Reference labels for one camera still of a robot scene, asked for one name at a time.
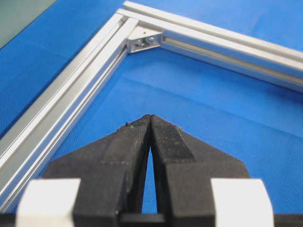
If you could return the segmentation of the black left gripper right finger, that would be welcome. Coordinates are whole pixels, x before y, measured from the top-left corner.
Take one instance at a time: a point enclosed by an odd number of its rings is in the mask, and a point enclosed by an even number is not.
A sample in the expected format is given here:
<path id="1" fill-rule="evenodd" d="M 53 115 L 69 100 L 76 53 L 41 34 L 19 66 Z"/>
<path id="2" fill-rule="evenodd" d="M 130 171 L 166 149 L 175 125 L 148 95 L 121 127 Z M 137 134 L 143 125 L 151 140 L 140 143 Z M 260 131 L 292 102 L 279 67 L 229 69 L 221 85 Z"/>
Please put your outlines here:
<path id="1" fill-rule="evenodd" d="M 211 178 L 249 178 L 238 159 L 151 116 L 151 151 L 158 212 L 172 227 L 215 226 Z"/>

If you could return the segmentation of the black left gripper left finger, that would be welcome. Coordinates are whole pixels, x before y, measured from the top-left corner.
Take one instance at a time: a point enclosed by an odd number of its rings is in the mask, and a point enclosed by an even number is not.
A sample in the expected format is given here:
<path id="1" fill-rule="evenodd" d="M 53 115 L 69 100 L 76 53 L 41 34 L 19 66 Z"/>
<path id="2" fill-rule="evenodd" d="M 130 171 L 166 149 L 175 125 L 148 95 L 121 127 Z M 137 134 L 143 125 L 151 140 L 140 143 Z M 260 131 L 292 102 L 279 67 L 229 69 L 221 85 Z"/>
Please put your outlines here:
<path id="1" fill-rule="evenodd" d="M 116 227 L 120 212 L 142 210 L 150 115 L 60 157 L 43 177 L 81 179 L 73 215 L 77 227 Z"/>

